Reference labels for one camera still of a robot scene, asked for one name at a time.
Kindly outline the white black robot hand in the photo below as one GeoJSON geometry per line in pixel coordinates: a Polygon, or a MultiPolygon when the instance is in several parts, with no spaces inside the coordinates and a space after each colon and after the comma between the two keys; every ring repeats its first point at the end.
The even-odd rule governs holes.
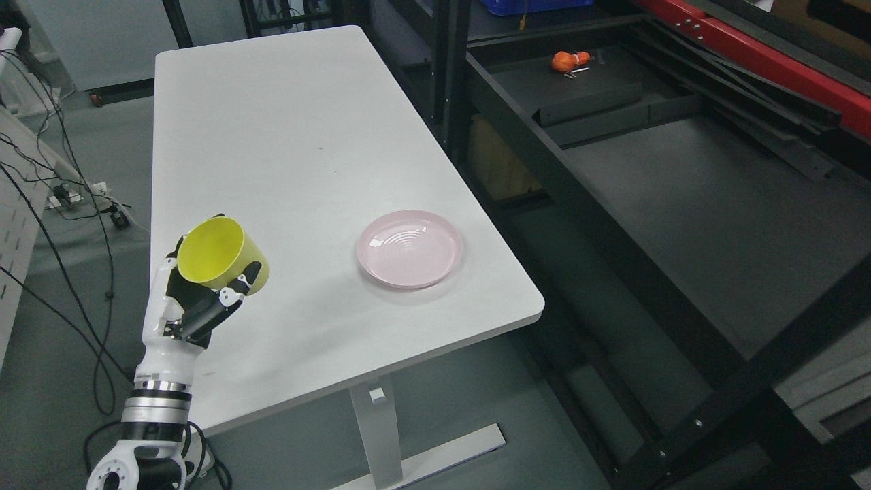
{"type": "Polygon", "coordinates": [[[133,384],[156,380],[191,387],[194,365],[208,348],[212,332],[251,297],[248,279],[256,278],[259,263],[251,263],[243,275],[220,289],[188,282],[178,273],[178,246],[188,232],[157,261],[141,334],[144,357],[133,384]]]}

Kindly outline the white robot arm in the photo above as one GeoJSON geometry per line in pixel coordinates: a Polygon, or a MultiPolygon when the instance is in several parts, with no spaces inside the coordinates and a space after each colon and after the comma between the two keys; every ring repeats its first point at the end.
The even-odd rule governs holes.
{"type": "Polygon", "coordinates": [[[91,469],[87,489],[184,489],[206,462],[189,412],[183,382],[136,381],[120,419],[121,437],[91,469]]]}

